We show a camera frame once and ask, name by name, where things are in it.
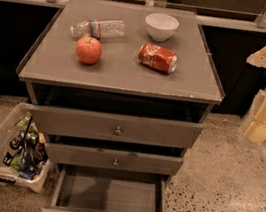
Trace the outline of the grey bottom drawer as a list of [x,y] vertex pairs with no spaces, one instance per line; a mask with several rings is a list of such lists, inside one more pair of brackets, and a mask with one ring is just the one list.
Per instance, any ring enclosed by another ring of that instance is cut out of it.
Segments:
[[66,165],[42,212],[166,212],[165,185],[161,175]]

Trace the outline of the grey drawer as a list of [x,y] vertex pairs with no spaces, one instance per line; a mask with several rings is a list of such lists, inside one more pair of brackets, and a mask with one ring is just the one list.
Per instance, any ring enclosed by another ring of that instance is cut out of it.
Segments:
[[173,176],[181,168],[184,159],[156,154],[126,152],[114,149],[78,147],[66,144],[45,144],[52,163],[119,169],[143,173]]
[[145,145],[191,148],[201,124],[69,108],[29,106],[43,133]]
[[166,212],[165,185],[161,175],[66,165],[42,212]]

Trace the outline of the red soda can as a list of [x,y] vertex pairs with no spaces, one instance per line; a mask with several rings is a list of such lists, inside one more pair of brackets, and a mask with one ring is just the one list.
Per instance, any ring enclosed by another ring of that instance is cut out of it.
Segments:
[[171,74],[176,69],[177,54],[170,49],[154,45],[143,44],[139,49],[139,61],[151,69]]

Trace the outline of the white ceramic bowl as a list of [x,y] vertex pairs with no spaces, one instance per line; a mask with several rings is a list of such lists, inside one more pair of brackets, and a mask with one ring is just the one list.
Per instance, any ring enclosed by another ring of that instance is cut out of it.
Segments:
[[154,41],[167,41],[179,28],[179,22],[173,16],[162,13],[152,13],[146,16],[146,29]]

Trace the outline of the grey top drawer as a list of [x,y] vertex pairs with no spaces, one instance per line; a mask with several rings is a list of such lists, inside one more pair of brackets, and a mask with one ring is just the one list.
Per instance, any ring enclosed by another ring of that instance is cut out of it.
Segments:
[[43,133],[145,145],[191,148],[201,124],[69,108],[29,106]]

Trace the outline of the clear plastic water bottle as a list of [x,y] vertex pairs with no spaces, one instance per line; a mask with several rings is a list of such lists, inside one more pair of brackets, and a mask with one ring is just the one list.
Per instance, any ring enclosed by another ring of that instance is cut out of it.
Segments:
[[120,38],[126,35],[126,23],[122,19],[93,19],[80,21],[70,28],[71,35],[75,38],[93,37],[95,39]]

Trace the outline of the red apple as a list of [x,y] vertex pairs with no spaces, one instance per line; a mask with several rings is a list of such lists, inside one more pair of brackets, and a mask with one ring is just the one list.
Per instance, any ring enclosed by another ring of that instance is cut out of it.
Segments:
[[76,55],[85,65],[93,65],[101,58],[102,45],[93,37],[82,37],[76,44]]

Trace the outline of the grey drawer cabinet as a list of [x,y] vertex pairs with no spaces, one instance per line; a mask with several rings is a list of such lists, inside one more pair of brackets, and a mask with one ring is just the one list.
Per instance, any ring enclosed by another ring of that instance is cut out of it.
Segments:
[[[178,56],[171,74],[157,72],[139,61],[139,49],[150,41],[144,19],[152,11],[110,5],[96,0],[70,0],[44,38],[22,61],[19,78],[34,106],[69,108],[117,115],[201,124],[223,90],[204,35],[191,13],[176,11],[180,26],[165,46]],[[85,66],[75,54],[69,27],[91,17],[119,16],[128,23],[125,38],[102,40],[99,63]],[[66,144],[183,158],[187,148],[133,144],[49,133],[46,144]]]

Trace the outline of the clear plastic storage bin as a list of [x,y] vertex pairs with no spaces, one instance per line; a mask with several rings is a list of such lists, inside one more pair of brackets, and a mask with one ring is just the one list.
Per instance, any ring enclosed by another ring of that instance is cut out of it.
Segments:
[[30,188],[34,192],[43,193],[49,169],[52,168],[50,161],[44,164],[41,174],[34,180],[21,178],[15,169],[11,169],[3,162],[6,153],[13,153],[9,142],[17,136],[19,130],[22,130],[19,121],[24,117],[29,117],[31,113],[30,108],[31,105],[27,103],[16,105],[0,124],[0,181],[14,183],[20,187]]

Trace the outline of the snack packets in bin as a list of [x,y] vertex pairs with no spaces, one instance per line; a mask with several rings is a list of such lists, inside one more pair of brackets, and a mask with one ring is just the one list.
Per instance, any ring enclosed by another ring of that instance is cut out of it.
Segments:
[[3,159],[4,165],[27,180],[35,180],[40,176],[48,157],[44,136],[39,133],[32,119],[32,116],[27,114],[16,123],[20,130],[9,141],[13,153],[7,152]]

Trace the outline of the grey middle drawer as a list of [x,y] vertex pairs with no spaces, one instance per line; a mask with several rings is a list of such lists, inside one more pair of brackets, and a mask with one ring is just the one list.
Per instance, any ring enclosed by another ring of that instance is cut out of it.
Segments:
[[126,152],[114,149],[78,147],[66,144],[45,144],[52,163],[119,169],[143,173],[173,176],[181,168],[184,159],[156,154]]

